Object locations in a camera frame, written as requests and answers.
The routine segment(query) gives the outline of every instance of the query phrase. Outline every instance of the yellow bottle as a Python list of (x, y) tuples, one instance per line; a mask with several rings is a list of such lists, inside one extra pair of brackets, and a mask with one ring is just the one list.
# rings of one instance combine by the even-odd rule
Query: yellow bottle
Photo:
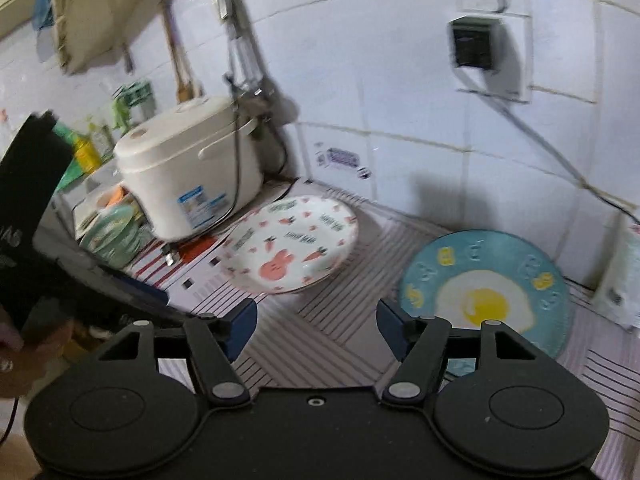
[(100, 168), (102, 161), (91, 141), (74, 133), (74, 156), (85, 174), (93, 173)]

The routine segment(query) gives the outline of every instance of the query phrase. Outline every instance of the hand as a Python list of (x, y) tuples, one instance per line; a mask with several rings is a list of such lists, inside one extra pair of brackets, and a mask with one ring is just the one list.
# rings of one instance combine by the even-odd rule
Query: hand
[(21, 397), (29, 392), (33, 383), (42, 378), (47, 362), (56, 358), (69, 341), (73, 322), (69, 321), (47, 336), (36, 346), (25, 345), (11, 319), (0, 306), (0, 398)]

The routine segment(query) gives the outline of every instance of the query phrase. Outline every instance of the striped tablecloth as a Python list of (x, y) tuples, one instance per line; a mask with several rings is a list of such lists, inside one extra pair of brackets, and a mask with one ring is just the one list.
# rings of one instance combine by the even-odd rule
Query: striped tablecloth
[[(381, 388), (399, 364), (377, 330), (376, 303), (392, 293), (414, 254), (447, 231), (317, 184), (299, 182), (290, 194), (343, 200), (360, 222), (347, 264), (316, 286), (279, 296), (237, 290), (216, 268), (222, 240), (189, 264), (171, 268), (159, 244), (152, 244), (130, 271), (167, 290), (171, 304), (187, 312), (222, 316), (238, 301), (254, 298), (258, 326), (234, 363), (253, 394), (261, 386)], [(576, 311), (559, 362), (600, 395), (610, 416), (593, 470), (605, 480), (630, 479), (640, 452), (640, 340), (588, 310), (590, 291), (568, 285)], [(159, 368), (191, 387), (183, 361), (161, 360)]]

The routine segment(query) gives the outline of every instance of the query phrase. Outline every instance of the blue round plate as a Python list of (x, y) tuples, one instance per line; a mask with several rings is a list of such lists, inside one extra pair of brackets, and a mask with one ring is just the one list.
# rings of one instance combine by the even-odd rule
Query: blue round plate
[[(413, 317), (439, 316), (454, 328), (499, 319), (551, 357), (567, 339), (568, 289), (548, 256), (516, 236), (461, 231), (426, 245), (400, 282), (400, 306)], [(447, 371), (474, 371), (475, 359), (452, 359)]]

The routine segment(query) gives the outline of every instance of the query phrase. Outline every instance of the rice cooker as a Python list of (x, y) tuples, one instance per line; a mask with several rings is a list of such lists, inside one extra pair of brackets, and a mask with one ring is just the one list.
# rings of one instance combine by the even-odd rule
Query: rice cooker
[[(250, 134), (240, 120), (239, 210), (262, 185)], [(173, 242), (211, 227), (236, 193), (234, 114), (227, 97), (203, 97), (156, 115), (123, 136), (114, 149), (127, 189), (138, 199), (154, 235)]]

